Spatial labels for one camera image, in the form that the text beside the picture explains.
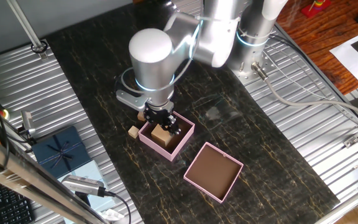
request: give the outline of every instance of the pink box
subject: pink box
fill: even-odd
[[[183,178],[222,203],[242,166],[241,162],[206,142]]]
[[[155,128],[156,124],[146,122],[146,124],[143,125],[142,129],[139,131],[139,139],[152,149],[156,150],[163,157],[167,158],[169,161],[172,161],[180,149],[182,149],[187,140],[193,134],[195,127],[194,123],[180,116],[178,113],[173,112],[173,114],[177,116],[177,123],[181,132],[180,134],[175,135],[166,147],[159,146],[152,140],[151,132]]]

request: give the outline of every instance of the blue gift box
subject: blue gift box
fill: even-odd
[[[37,162],[59,178],[91,161],[74,126],[32,146]]]
[[[78,177],[85,177],[91,180],[102,181],[104,183],[104,187],[107,189],[109,188],[106,181],[104,181],[103,176],[100,173],[99,167],[95,161],[91,161],[81,166],[80,168],[71,171],[69,174],[76,175]],[[64,175],[58,180],[61,182],[69,174]],[[91,204],[91,208],[93,208],[93,210],[97,212],[103,212],[116,204],[112,197],[99,197],[95,195],[88,195],[88,200]],[[65,223],[73,224],[74,222],[65,218]]]

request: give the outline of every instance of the keyboard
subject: keyboard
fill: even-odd
[[[0,224],[30,224],[34,213],[30,200],[0,184]]]

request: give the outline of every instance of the table surface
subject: table surface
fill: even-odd
[[[313,18],[300,11],[313,0],[289,0],[277,22],[342,94],[358,88],[358,80],[329,52],[358,36],[358,0],[331,0]]]
[[[47,37],[144,222],[314,223],[327,214],[335,195],[227,68],[193,62],[175,85],[175,111],[195,131],[173,162],[128,135],[143,125],[114,94],[131,66],[129,40],[163,28],[172,12],[167,1],[145,1]],[[222,204],[183,179],[205,142],[244,164]]]

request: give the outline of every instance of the small wooden cube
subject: small wooden cube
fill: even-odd
[[[130,137],[136,139],[137,136],[139,135],[139,129],[137,129],[137,127],[135,127],[135,126],[132,126],[130,128],[130,130],[128,131],[128,134]]]
[[[152,139],[155,143],[166,147],[168,143],[171,141],[173,136],[169,133],[169,131],[164,131],[161,126],[158,124],[152,131]]]
[[[139,112],[139,113],[137,114],[137,119],[138,119],[139,121],[146,121],[146,119],[144,119],[144,114],[143,114],[143,112]]]

